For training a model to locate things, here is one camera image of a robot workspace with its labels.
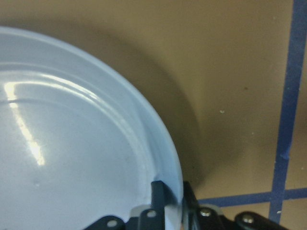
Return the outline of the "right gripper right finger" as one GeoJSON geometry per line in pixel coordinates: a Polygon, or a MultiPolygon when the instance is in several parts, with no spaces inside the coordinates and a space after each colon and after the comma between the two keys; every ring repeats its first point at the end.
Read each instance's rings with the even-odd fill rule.
{"type": "Polygon", "coordinates": [[[244,211],[228,219],[215,205],[200,205],[189,182],[183,182],[182,226],[185,230],[287,230],[255,212],[244,211]]]}

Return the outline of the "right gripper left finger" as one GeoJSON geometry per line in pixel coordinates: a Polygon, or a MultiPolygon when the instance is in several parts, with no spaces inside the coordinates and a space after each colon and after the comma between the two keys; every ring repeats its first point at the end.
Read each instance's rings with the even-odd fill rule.
{"type": "Polygon", "coordinates": [[[95,221],[87,230],[164,230],[165,229],[165,184],[151,182],[151,205],[137,217],[124,222],[117,216],[104,216],[95,221]]]}

